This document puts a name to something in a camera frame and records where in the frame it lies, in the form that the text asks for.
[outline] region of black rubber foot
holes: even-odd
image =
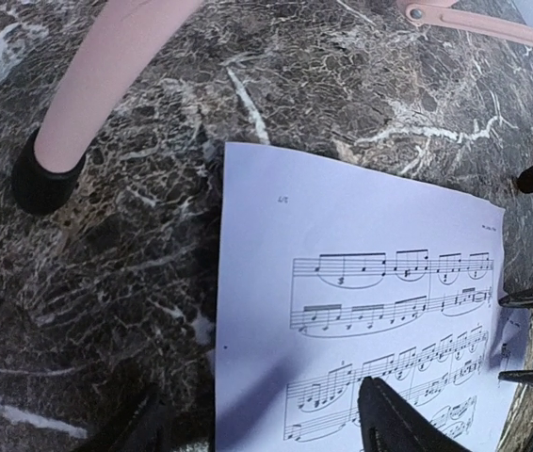
[[[50,172],[34,155],[36,130],[26,142],[11,172],[11,190],[15,201],[28,214],[50,215],[71,197],[78,177],[85,167],[86,156],[68,172]]]
[[[520,174],[516,185],[522,193],[533,193],[533,167]]]

